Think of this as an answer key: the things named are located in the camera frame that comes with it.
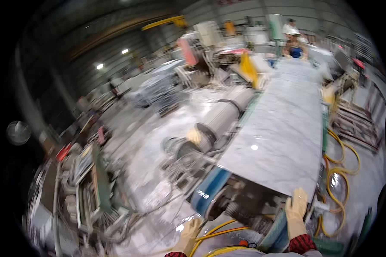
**red sleeve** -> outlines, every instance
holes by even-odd
[[[309,250],[317,250],[317,247],[308,234],[300,235],[290,240],[289,252],[304,254]]]
[[[171,252],[165,255],[165,257],[187,257],[186,254],[180,252]]]

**marble slab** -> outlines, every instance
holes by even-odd
[[[218,164],[289,196],[302,187],[310,202],[322,157],[321,99],[315,75],[308,62],[281,60]]]

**person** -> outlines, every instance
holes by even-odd
[[[119,100],[120,94],[119,94],[118,90],[116,89],[116,87],[113,85],[112,80],[110,78],[108,78],[107,81],[109,83],[109,87],[110,87],[110,90],[112,91],[113,95],[116,97],[117,100]]]
[[[293,199],[289,197],[286,200],[285,212],[288,238],[290,241],[289,253],[265,254],[257,249],[248,248],[246,246],[231,246],[213,250],[208,253],[206,257],[322,257],[322,254],[317,250],[310,235],[308,235],[303,222],[307,206],[308,195],[302,188],[295,189],[293,191]],[[172,252],[166,254],[165,257],[189,257],[194,248],[195,240],[200,229],[200,219],[193,219],[187,222],[184,229],[181,231],[179,242],[172,248]]]
[[[283,34],[285,37],[289,40],[291,38],[292,32],[299,32],[299,30],[296,28],[296,22],[293,19],[288,19],[287,24],[283,25]]]
[[[306,36],[303,33],[301,33],[298,28],[296,28],[296,21],[293,19],[288,19],[287,24],[283,25],[282,30],[283,30],[283,34],[287,40],[291,39],[292,33],[298,33],[301,35],[300,37],[298,37],[298,41],[300,41],[301,43],[305,43],[305,44],[309,43]]]
[[[300,58],[307,60],[308,50],[305,44],[298,41],[300,33],[294,31],[291,32],[291,38],[287,41],[286,46],[283,48],[283,55],[288,58]]]

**factory wall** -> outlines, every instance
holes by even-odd
[[[184,31],[173,23],[163,24],[145,31],[146,41],[152,52],[163,49],[168,45],[172,47],[176,40],[184,34]]]
[[[129,52],[121,54],[124,49],[129,49]],[[77,94],[79,96],[88,94],[105,84],[107,78],[122,77],[123,71],[132,64],[130,59],[133,53],[138,58],[149,56],[151,53],[139,30],[120,35],[74,59],[69,65],[69,70]],[[96,69],[101,63],[103,68]]]
[[[246,23],[246,16],[252,17],[254,23],[265,23],[266,14],[277,13],[283,15],[283,23],[288,18],[295,19],[301,30],[317,32],[322,29],[330,35],[352,40],[354,33],[370,38],[360,19],[343,0],[200,0],[181,13],[189,26],[201,21],[217,21],[217,13],[222,22],[229,19],[235,24]]]

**yellow hose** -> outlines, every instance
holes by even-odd
[[[330,198],[333,199],[335,201],[335,203],[337,203],[340,207],[337,208],[337,209],[332,209],[330,210],[331,213],[339,213],[339,212],[342,212],[342,223],[340,224],[339,228],[333,233],[333,234],[329,234],[327,233],[327,231],[325,230],[324,228],[324,218],[323,218],[323,215],[321,215],[318,219],[318,224],[317,224],[317,230],[316,230],[316,233],[314,236],[318,236],[319,235],[319,230],[320,228],[322,229],[323,231],[323,234],[327,237],[333,237],[333,236],[336,236],[337,234],[339,234],[340,230],[342,230],[342,228],[344,227],[345,223],[346,223],[346,211],[345,211],[345,206],[346,206],[346,203],[349,199],[349,195],[350,195],[350,185],[349,185],[349,181],[347,179],[347,176],[346,174],[350,174],[350,175],[356,175],[357,173],[359,173],[359,170],[360,170],[360,158],[359,158],[359,154],[356,152],[356,150],[346,144],[346,143],[343,143],[340,138],[333,132],[331,131],[330,129],[328,129],[328,133],[329,135],[331,135],[334,139],[336,139],[340,146],[342,147],[342,158],[339,160],[339,161],[336,161],[336,160],[333,160],[331,159],[330,157],[328,157],[326,154],[324,154],[324,160],[325,160],[325,163],[326,163],[326,172],[327,172],[327,178],[326,178],[326,189],[327,189],[327,193],[329,194]],[[329,164],[328,164],[328,161],[331,161],[333,163],[336,163],[336,164],[342,164],[344,161],[345,161],[345,147],[348,147],[350,150],[352,150],[352,152],[356,155],[357,157],[357,161],[358,161],[358,167],[356,170],[352,171],[350,169],[346,169],[346,168],[343,168],[343,167],[333,167],[331,169],[329,169]],[[346,181],[346,198],[344,200],[344,202],[340,202],[335,196],[334,194],[331,192],[330,190],[330,178],[333,174],[339,174],[340,176],[343,177],[343,179],[345,179]]]
[[[214,234],[210,234],[210,235],[207,235],[207,236],[202,236],[202,237],[196,238],[196,242],[201,241],[201,240],[205,240],[205,239],[208,239],[208,238],[211,238],[211,237],[214,237],[214,236],[223,235],[223,234],[226,234],[226,233],[229,233],[229,232],[239,231],[239,230],[248,229],[248,228],[249,227],[238,227],[236,229],[229,229],[229,230],[217,232],[217,233],[214,233]]]
[[[209,233],[207,233],[205,236],[208,236],[208,235],[210,235],[211,233],[215,232],[217,229],[220,229],[221,227],[224,227],[224,226],[226,226],[226,225],[228,225],[228,224],[230,224],[230,223],[233,223],[233,222],[235,222],[235,221],[236,221],[236,220],[229,220],[229,221],[227,221],[227,222],[225,222],[225,223],[222,223],[222,224],[220,224],[219,226],[215,227],[214,229],[210,230]],[[190,253],[189,257],[193,257],[195,251],[197,250],[197,247],[199,247],[199,245],[200,245],[202,242],[203,242],[203,239],[197,240],[197,243],[196,243],[196,245],[194,246],[194,248],[193,248],[192,252]]]

